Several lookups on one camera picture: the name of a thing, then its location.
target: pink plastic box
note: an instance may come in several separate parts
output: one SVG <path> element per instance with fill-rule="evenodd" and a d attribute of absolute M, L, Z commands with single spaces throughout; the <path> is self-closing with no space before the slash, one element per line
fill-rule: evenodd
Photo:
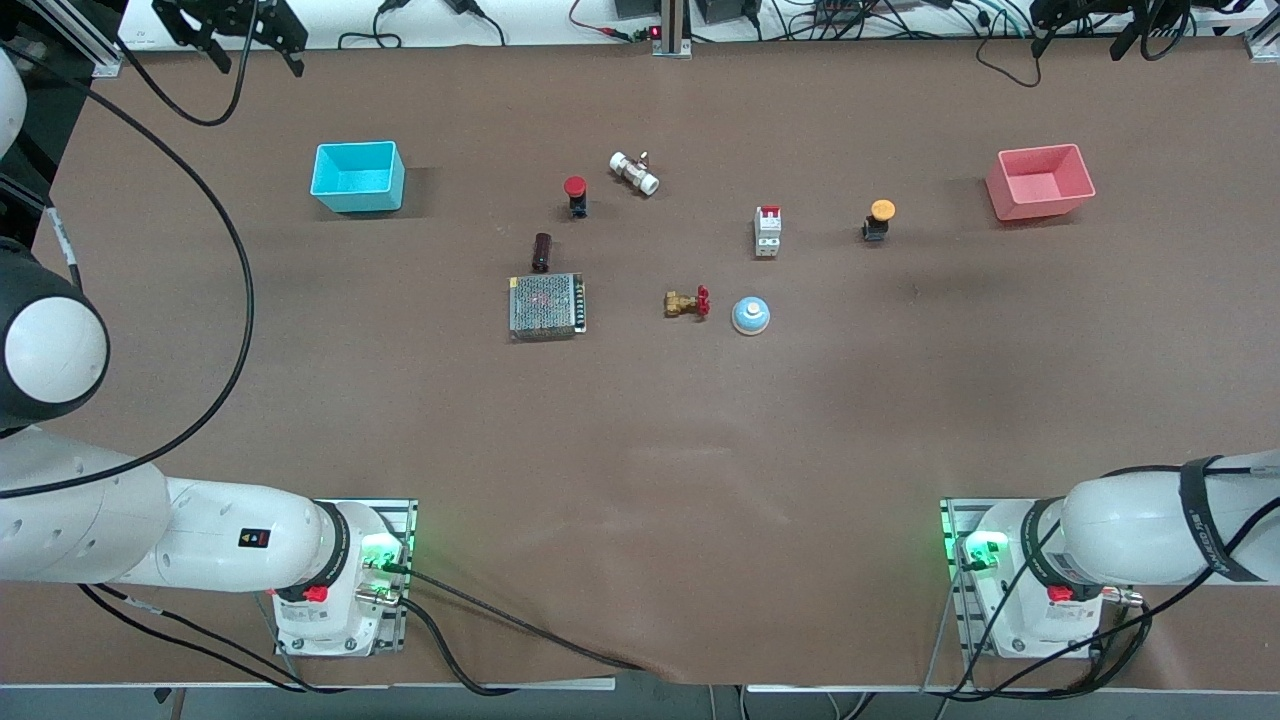
<path fill-rule="evenodd" d="M 987 174 L 987 192 L 1001 220 L 1062 215 L 1096 193 L 1075 145 L 1001 150 Z"/>

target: silver connector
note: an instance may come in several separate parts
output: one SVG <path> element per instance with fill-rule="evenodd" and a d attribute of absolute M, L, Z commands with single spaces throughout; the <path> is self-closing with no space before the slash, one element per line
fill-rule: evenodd
<path fill-rule="evenodd" d="M 389 588 L 375 588 L 371 585 L 360 585 L 356 588 L 356 601 L 357 602 L 371 602 L 374 605 L 385 605 L 387 607 L 396 607 L 399 605 L 399 591 L 393 591 Z"/>
<path fill-rule="evenodd" d="M 1140 592 L 1114 588 L 1110 585 L 1102 588 L 1102 600 L 1124 607 L 1142 607 L 1142 603 L 1147 601 L 1147 598 L 1142 597 Z"/>

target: blue round button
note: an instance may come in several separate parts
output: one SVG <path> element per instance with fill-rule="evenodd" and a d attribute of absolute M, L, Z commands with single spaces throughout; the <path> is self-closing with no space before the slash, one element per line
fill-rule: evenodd
<path fill-rule="evenodd" d="M 733 305 L 733 329 L 742 334 L 760 334 L 769 324 L 769 306 L 759 297 L 744 297 Z"/>

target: brown table surface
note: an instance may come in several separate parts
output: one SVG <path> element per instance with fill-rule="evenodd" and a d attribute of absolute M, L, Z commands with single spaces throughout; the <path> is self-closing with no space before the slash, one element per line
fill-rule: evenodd
<path fill-rule="evenodd" d="M 302 79 L 262 54 L 218 129 L 177 119 L 131 70 L 99 82 L 205 174 L 257 283 L 239 388 L 160 466 L 417 497 L 419 568 L 671 680 L 919 683 L 947 585 L 941 497 L 1060 495 L 1277 442 L 1280 76 L 1238 40 L 1155 64 L 1106 46 L 1053 44 L 1033 91 L 980 68 L 972 42 L 699 46 L 685 63 L 612 46 L 311 53 Z M 1024 45 L 988 50 L 1030 69 Z M 221 109 L 230 82 L 206 60 L 147 61 L 188 108 Z M 399 213 L 348 219 L 307 195 L 316 143 L 379 138 L 410 168 Z M 1059 142 L 1080 145 L 1097 197 L 1001 227 L 982 181 L 996 152 Z M 657 195 L 613 179 L 617 150 L 652 154 Z M 586 220 L 564 218 L 570 174 L 590 183 Z M 234 356 L 230 243 L 195 186 L 93 105 L 54 197 L 113 359 L 97 397 L 50 428 L 147 451 Z M 870 249 L 858 228 L 877 197 L 899 215 Z M 760 204 L 783 208 L 773 261 L 751 258 Z M 517 345 L 507 278 L 539 231 L 554 270 L 585 274 L 589 329 Z M 49 233 L 40 250 L 61 268 Z M 709 320 L 663 319 L 663 292 L 699 283 Z M 759 337 L 730 327 L 745 295 L 773 310 Z M 138 594 L 270 648 L 247 596 Z M 608 671 L 426 600 L 481 680 Z M 0 602 L 8 683 L 242 679 L 72 587 L 6 584 Z M 989 665 L 988 682 L 1009 670 Z M 416 623 L 398 656 L 302 667 L 449 679 Z M 1117 684 L 1280 691 L 1277 669 L 1275 593 L 1212 588 L 1157 621 Z M 936 678 L 959 670 L 952 634 Z"/>

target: blue plastic box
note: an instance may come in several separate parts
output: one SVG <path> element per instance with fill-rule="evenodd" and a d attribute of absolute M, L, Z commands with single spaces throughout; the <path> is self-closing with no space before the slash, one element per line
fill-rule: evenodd
<path fill-rule="evenodd" d="M 396 142 L 328 142 L 316 147 L 311 195 L 334 213 L 399 210 L 404 163 Z"/>

